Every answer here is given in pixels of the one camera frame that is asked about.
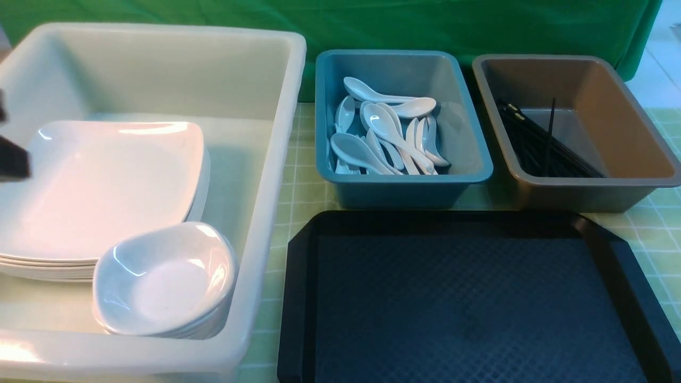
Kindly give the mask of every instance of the blue bin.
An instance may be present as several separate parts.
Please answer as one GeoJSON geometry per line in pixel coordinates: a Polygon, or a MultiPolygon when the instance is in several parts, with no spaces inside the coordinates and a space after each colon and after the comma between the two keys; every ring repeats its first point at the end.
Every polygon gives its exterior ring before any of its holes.
{"type": "MultiPolygon", "coordinates": [[[[317,171],[336,189],[346,209],[448,209],[473,183],[492,175],[492,160],[456,59],[420,50],[329,50],[317,57],[315,89],[317,171]],[[338,105],[347,96],[343,78],[355,77],[390,95],[436,99],[440,154],[451,164],[440,175],[336,174],[329,138],[338,105]]],[[[408,121],[402,120],[402,128],[408,121]]],[[[359,117],[349,133],[364,135],[359,117]]]]}

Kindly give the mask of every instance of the floor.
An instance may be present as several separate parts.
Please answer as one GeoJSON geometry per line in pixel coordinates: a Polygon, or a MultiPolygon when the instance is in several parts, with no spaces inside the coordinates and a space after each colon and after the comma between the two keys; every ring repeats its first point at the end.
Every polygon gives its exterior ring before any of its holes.
{"type": "Polygon", "coordinates": [[[681,0],[664,0],[634,79],[627,84],[644,108],[681,108],[681,0]]]}

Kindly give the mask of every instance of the green tablecloth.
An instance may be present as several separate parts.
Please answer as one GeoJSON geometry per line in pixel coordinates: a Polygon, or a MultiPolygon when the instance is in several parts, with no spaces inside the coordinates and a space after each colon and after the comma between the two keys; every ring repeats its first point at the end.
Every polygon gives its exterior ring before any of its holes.
{"type": "Polygon", "coordinates": [[[314,61],[334,48],[594,55],[633,77],[661,0],[0,0],[11,43],[45,22],[154,22],[295,31],[314,61]]]}

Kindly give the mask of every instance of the gray plastic bin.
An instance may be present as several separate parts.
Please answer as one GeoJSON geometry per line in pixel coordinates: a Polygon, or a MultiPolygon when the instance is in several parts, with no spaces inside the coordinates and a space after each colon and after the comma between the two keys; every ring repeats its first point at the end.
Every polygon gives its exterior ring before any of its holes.
{"type": "Polygon", "coordinates": [[[623,212],[659,187],[681,185],[680,164],[613,68],[595,57],[484,55],[473,72],[519,209],[623,212]],[[546,128],[607,178],[534,177],[521,169],[495,100],[546,128]]]}
{"type": "MultiPolygon", "coordinates": [[[[317,170],[336,188],[347,209],[448,209],[472,183],[492,175],[492,160],[471,95],[453,56],[417,50],[329,50],[317,58],[315,148],[317,170]],[[336,174],[329,138],[336,108],[347,96],[343,78],[352,76],[391,95],[428,96],[438,101],[441,155],[452,165],[440,175],[336,174]]],[[[402,120],[402,128],[407,122],[402,120]]],[[[349,133],[364,135],[359,118],[349,133]]]]}

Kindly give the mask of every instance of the black object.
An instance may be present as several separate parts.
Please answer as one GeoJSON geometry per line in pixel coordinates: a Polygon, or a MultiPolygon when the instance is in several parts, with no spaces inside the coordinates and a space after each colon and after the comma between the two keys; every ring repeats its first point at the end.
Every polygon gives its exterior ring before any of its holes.
{"type": "Polygon", "coordinates": [[[547,133],[536,122],[527,117],[520,108],[502,99],[497,100],[499,114],[504,123],[504,128],[509,134],[511,145],[516,152],[520,165],[528,174],[537,177],[591,177],[605,178],[579,155],[547,133]],[[549,148],[549,154],[555,160],[552,166],[544,174],[543,163],[546,158],[545,149],[549,148]]]}
{"type": "MultiPolygon", "coordinates": [[[[0,91],[0,125],[7,121],[0,91]]],[[[30,156],[17,144],[0,136],[0,182],[21,181],[31,176],[30,156]]]]}
{"type": "Polygon", "coordinates": [[[551,160],[551,141],[553,139],[553,118],[556,114],[556,98],[551,101],[551,116],[549,117],[549,130],[546,136],[546,148],[544,149],[544,167],[541,175],[544,177],[548,176],[549,173],[549,161],[551,160]]]}
{"type": "Polygon", "coordinates": [[[280,340],[281,383],[681,381],[627,242],[573,213],[321,213],[280,340]]]}

